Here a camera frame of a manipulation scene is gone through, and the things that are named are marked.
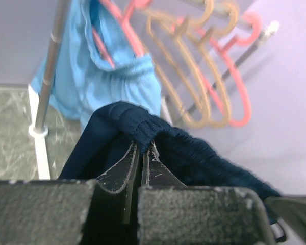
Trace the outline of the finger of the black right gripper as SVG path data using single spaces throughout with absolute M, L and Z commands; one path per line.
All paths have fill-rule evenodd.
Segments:
M 268 197 L 264 203 L 306 242 L 306 195 Z

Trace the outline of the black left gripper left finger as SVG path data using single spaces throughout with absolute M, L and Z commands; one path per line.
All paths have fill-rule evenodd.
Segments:
M 125 155 L 96 180 L 107 192 L 120 193 L 136 178 L 138 165 L 139 150 L 132 143 Z

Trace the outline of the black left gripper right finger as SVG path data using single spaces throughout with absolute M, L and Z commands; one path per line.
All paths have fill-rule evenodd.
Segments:
M 153 146 L 143 155 L 141 185 L 187 187 L 159 160 Z

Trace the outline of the navy blue shorts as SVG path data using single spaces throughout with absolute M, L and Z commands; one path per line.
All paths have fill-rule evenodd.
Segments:
M 119 161 L 132 143 L 140 154 L 154 143 L 160 161 L 186 185 L 245 187 L 261 199 L 278 196 L 267 183 L 221 158 L 204 140 L 171 126 L 142 107 L 122 101 L 92 114 L 60 178 L 96 178 Z

